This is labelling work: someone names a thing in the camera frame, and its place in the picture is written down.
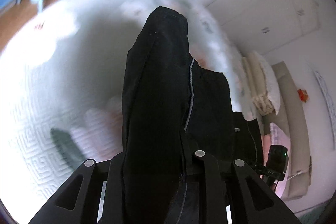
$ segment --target cable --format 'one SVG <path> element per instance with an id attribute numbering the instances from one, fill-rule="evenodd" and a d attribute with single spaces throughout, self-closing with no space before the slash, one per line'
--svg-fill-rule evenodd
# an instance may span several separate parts
<path id="1" fill-rule="evenodd" d="M 276 188 L 277 188 L 277 186 L 278 186 L 278 183 L 279 183 L 279 181 L 277 181 L 277 184 L 275 185 L 275 187 L 274 187 L 274 193 L 275 193 L 275 190 L 276 190 Z"/>
<path id="2" fill-rule="evenodd" d="M 251 138 L 252 138 L 252 140 L 253 140 L 253 142 L 254 142 L 255 162 L 257 162 L 257 159 L 258 159 L 257 145 L 256 145 L 256 143 L 255 143 L 255 140 L 254 140 L 253 136 L 252 136 L 252 133 L 250 132 L 250 129 L 249 129 L 249 123 L 248 123 L 247 121 L 246 121 L 246 125 L 247 125 L 247 131 L 250 133 L 250 136 L 251 136 Z"/>
<path id="3" fill-rule="evenodd" d="M 182 211 L 183 211 L 183 207 L 184 207 L 184 203 L 185 203 L 185 197 L 187 195 L 187 187 L 188 187 L 188 184 L 187 182 L 185 183 L 185 190 L 184 190 L 184 195 L 183 195 L 183 201 L 182 201 L 182 206 L 181 206 L 181 211 L 180 211 L 180 214 L 178 215 L 178 219 L 176 221 L 176 224 L 179 224 L 180 222 L 180 219 L 181 219 L 181 215 L 182 215 Z"/>
<path id="4" fill-rule="evenodd" d="M 301 170 L 301 171 L 297 172 L 297 174 L 292 175 L 290 178 L 287 179 L 287 181 L 289 181 L 290 179 L 292 179 L 293 177 L 295 177 L 295 176 L 297 176 L 297 175 L 301 175 L 303 172 L 306 172 L 307 170 L 310 169 L 311 166 L 312 166 L 312 165 L 309 165 L 309 167 L 308 167 L 307 169 L 305 169 L 305 170 Z"/>
<path id="5" fill-rule="evenodd" d="M 187 130 L 187 126 L 190 120 L 190 115 L 191 115 L 191 111 L 193 110 L 193 103 L 194 103 L 194 88 L 193 88 L 193 73 L 192 73 L 192 68 L 193 68 L 193 64 L 194 64 L 195 59 L 193 58 L 190 67 L 189 67 L 189 84 L 190 84 L 190 92 L 191 92 L 191 99 L 190 99 L 190 107 L 189 107 L 189 113 L 188 113 L 188 117 L 187 117 L 187 121 L 185 122 L 185 126 L 184 126 L 184 132 Z"/>

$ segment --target black fabric cover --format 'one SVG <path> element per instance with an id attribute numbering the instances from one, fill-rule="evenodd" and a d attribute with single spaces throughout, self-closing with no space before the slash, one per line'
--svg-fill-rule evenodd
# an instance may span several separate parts
<path id="1" fill-rule="evenodd" d="M 232 161 L 228 82 L 193 60 L 187 34 L 186 18 L 158 7 L 127 55 L 121 174 L 125 223 L 198 223 L 198 183 L 182 179 L 191 153 L 200 148 Z"/>
<path id="2" fill-rule="evenodd" d="M 263 144 L 257 119 L 247 121 L 241 112 L 233 112 L 235 132 L 234 159 L 264 163 Z"/>

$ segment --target metal screw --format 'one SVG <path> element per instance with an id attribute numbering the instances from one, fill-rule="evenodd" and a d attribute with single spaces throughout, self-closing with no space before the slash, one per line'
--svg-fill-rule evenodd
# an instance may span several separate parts
<path id="1" fill-rule="evenodd" d="M 239 167 L 243 167 L 245 164 L 245 162 L 243 160 L 235 160 L 235 165 L 239 166 Z"/>
<path id="2" fill-rule="evenodd" d="M 205 156 L 205 152 L 204 152 L 203 150 L 197 150 L 197 151 L 195 152 L 195 155 L 196 155 L 197 157 L 204 157 L 204 156 Z"/>
<path id="3" fill-rule="evenodd" d="M 84 163 L 84 165 L 86 166 L 86 167 L 90 167 L 90 166 L 92 166 L 92 165 L 94 165 L 95 164 L 95 162 L 93 161 L 93 160 L 87 160 L 87 161 L 85 161 L 85 163 Z"/>

